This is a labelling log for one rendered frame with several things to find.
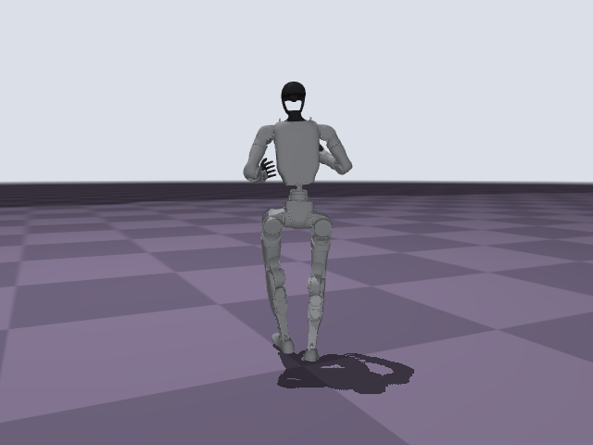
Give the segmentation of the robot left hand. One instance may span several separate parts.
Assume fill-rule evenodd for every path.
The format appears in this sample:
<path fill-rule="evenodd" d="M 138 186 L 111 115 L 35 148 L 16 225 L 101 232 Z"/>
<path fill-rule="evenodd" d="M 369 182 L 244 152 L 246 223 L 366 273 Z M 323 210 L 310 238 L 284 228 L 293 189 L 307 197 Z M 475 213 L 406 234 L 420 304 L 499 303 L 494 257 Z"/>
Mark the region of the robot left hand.
<path fill-rule="evenodd" d="M 266 166 L 267 166 L 267 165 L 269 165 L 270 163 L 273 163 L 273 161 L 269 161 L 269 162 L 266 162 L 266 163 L 264 163 L 266 160 L 267 160 L 267 158 L 263 159 L 263 161 L 260 163 L 260 167 L 262 168 L 262 169 L 261 169 L 262 171 L 266 170 L 266 172 L 267 172 L 267 170 L 268 170 L 268 169 L 270 169 L 270 168 L 273 168 L 273 167 L 274 167 L 274 165 L 271 165 L 271 166 L 269 166 L 269 167 L 266 167 Z M 268 171 L 268 172 L 267 172 L 267 174 L 268 174 L 268 173 L 271 173 L 271 172 L 275 172 L 275 170 Z M 270 177 L 272 177 L 272 176 L 275 176 L 275 175 L 276 175 L 276 174 L 268 175 L 268 178 L 270 178 Z"/>

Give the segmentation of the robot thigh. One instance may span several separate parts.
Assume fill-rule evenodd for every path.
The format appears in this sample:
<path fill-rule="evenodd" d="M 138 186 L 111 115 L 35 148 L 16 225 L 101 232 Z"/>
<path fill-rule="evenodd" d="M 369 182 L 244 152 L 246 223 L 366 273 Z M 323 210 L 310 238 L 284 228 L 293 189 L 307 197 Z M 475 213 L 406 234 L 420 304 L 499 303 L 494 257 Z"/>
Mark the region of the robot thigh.
<path fill-rule="evenodd" d="M 261 245 L 265 272 L 272 272 L 275 288 L 283 286 L 286 280 L 285 272 L 280 268 L 284 217 L 284 209 L 270 209 L 263 213 L 261 222 Z"/>
<path fill-rule="evenodd" d="M 313 295 L 320 295 L 321 281 L 322 278 L 325 279 L 332 227 L 327 214 L 313 211 L 313 224 L 310 228 L 311 277 L 308 280 L 308 292 Z"/>

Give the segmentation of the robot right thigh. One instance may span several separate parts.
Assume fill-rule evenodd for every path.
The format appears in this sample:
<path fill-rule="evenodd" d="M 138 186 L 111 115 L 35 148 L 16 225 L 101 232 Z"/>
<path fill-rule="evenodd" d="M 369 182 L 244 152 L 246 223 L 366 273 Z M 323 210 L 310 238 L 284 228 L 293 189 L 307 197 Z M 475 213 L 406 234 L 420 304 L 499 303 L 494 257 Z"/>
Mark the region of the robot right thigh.
<path fill-rule="evenodd" d="M 310 228 L 311 277 L 308 280 L 308 292 L 313 295 L 320 295 L 321 281 L 322 278 L 325 279 L 332 227 L 327 214 L 313 211 L 313 224 Z"/>

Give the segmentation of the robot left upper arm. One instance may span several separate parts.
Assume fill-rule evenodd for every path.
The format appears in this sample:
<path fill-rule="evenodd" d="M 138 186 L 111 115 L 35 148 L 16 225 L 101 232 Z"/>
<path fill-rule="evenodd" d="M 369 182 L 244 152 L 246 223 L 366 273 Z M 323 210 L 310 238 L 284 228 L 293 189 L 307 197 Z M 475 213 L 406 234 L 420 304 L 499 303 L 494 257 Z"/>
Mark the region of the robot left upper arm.
<path fill-rule="evenodd" d="M 259 128 L 254 143 L 249 152 L 248 162 L 244 169 L 244 176 L 251 179 L 258 179 L 261 174 L 261 167 L 259 166 L 262 160 L 267 145 L 271 143 L 274 138 L 275 125 L 264 125 Z"/>

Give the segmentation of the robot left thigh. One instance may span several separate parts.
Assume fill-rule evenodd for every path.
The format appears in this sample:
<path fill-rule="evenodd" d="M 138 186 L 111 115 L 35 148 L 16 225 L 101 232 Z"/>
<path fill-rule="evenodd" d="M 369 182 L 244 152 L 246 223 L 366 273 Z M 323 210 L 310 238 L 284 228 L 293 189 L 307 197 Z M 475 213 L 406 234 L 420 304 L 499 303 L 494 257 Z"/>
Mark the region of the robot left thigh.
<path fill-rule="evenodd" d="M 286 280 L 285 272 L 280 268 L 284 217 L 284 209 L 270 209 L 263 213 L 261 222 L 261 245 L 265 272 L 272 272 L 275 288 L 283 286 Z"/>

